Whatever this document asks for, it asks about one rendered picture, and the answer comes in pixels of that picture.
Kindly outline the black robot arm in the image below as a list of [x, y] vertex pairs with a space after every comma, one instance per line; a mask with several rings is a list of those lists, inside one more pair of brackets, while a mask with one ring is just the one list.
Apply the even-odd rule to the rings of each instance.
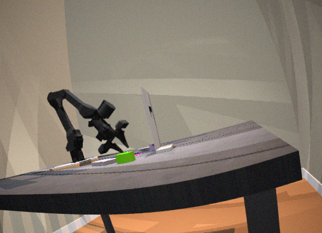
[[[50, 92], [48, 94], [47, 100], [50, 105], [56, 110], [62, 125], [66, 131], [67, 138], [67, 146], [66, 150], [70, 151], [71, 158], [74, 162], [79, 162], [82, 160], [86, 160], [84, 158], [82, 148], [83, 148], [83, 135], [81, 134], [79, 129], [74, 129], [67, 113], [62, 105], [62, 100], [66, 99], [71, 103], [75, 108], [78, 109], [80, 115], [83, 118], [92, 118], [91, 121], [88, 122], [89, 127], [95, 127], [98, 129], [100, 125], [105, 122], [104, 119], [108, 119], [112, 112], [116, 109], [113, 104], [103, 100], [101, 105], [98, 108], [92, 107], [78, 99], [74, 94], [72, 94], [69, 90], [63, 89], [58, 92]], [[100, 142], [105, 140], [105, 136], [108, 132], [112, 132], [112, 130], [106, 125], [101, 125], [101, 130], [98, 131], [98, 135], [95, 137]]]

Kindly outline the green rectangular block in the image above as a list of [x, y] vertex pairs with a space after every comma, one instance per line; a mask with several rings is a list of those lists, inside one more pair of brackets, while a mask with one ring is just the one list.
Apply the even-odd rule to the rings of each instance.
[[115, 155], [117, 164], [132, 162], [135, 160], [134, 151]]

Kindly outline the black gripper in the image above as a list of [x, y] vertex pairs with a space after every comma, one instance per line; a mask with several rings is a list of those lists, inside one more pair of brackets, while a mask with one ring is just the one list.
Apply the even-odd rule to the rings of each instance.
[[[106, 124], [112, 130], [112, 132], [108, 132], [108, 134], [104, 137], [105, 140], [107, 140], [107, 141], [106, 141], [106, 143], [101, 144], [101, 146], [98, 148], [99, 153], [102, 155], [102, 154], [108, 152], [108, 150], [110, 148], [123, 153], [123, 151], [118, 147], [118, 145], [116, 143], [112, 143], [112, 140], [114, 138], [118, 138], [128, 148], [128, 144], [127, 144], [127, 142], [125, 140], [125, 136], [124, 136], [124, 131], [121, 130], [121, 128], [126, 128], [128, 126], [128, 124], [129, 124], [128, 121], [119, 120], [119, 122], [115, 125], [115, 127], [116, 127], [115, 130], [107, 122], [103, 122], [103, 123]], [[98, 131], [101, 130], [101, 125], [98, 128]]]

